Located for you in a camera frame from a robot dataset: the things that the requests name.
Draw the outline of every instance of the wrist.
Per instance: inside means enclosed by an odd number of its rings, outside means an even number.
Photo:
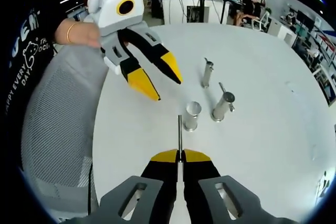
[[[75,44],[76,41],[73,39],[74,28],[80,23],[72,19],[64,19],[55,32],[55,42],[61,45]]]

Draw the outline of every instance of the cartoon bear print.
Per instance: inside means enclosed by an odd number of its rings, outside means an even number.
[[[29,42],[26,49],[23,49],[23,56],[25,57],[26,66],[30,70],[32,69],[32,66],[34,64],[34,55],[37,53],[38,50],[38,44]]]

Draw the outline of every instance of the metal cylinder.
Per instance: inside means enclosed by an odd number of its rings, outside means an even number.
[[[185,121],[183,127],[186,131],[194,131],[197,129],[197,119],[202,111],[202,107],[198,102],[190,102],[186,108]]]
[[[211,118],[220,122],[224,119],[225,113],[229,110],[233,111],[234,107],[232,103],[235,101],[235,96],[230,92],[224,92],[220,101],[211,113]]]
[[[214,64],[211,61],[208,61],[206,58],[205,60],[206,60],[205,70],[204,70],[204,75],[203,75],[202,82],[201,82],[201,86],[204,89],[209,87],[210,76],[211,76],[212,71],[214,70],[213,68]]]
[[[178,117],[178,139],[179,139],[179,149],[178,149],[178,152],[179,152],[179,159],[178,161],[181,162],[182,161],[182,150],[183,150],[183,144],[182,144],[182,116],[179,115]]]

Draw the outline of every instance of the office chair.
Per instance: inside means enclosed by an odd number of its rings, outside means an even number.
[[[92,138],[108,68],[99,49],[63,46],[29,101],[22,133],[25,177],[40,203],[59,221],[88,214],[95,195]]]
[[[268,25],[268,18],[269,18],[270,13],[268,11],[265,11],[262,17],[257,20],[257,19],[252,19],[251,21],[251,28],[256,31],[263,31],[264,27],[267,27]]]

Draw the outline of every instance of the gold bracelet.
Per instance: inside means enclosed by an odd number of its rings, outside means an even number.
[[[73,24],[69,27],[68,32],[67,32],[67,41],[68,41],[69,44],[72,44],[72,42],[70,41],[69,35],[70,35],[70,31],[71,31],[71,29],[73,28],[73,26],[74,26],[75,24],[77,24],[77,22],[73,23]]]

